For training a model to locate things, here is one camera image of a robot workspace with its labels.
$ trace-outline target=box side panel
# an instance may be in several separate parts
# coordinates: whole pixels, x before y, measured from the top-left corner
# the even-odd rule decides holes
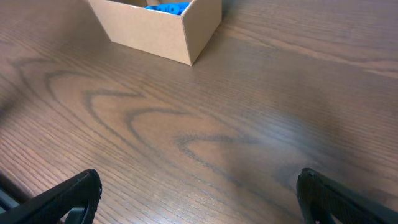
[[[199,56],[221,22],[222,0],[194,0],[183,15],[191,63]]]
[[[182,17],[107,0],[89,0],[116,43],[190,64]]]

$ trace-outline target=wood grain pattern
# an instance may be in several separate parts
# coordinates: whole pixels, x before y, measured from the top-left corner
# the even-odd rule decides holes
[[[398,3],[229,0],[191,68],[109,41],[87,2],[0,2],[0,174],[82,170],[95,223],[302,223],[312,167],[398,211]]]

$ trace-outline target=wood grain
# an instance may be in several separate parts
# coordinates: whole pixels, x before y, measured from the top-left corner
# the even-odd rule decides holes
[[[0,174],[89,168],[95,223],[302,223],[312,167],[398,211],[398,3],[229,0],[194,66],[109,41],[87,2],[0,2]]]

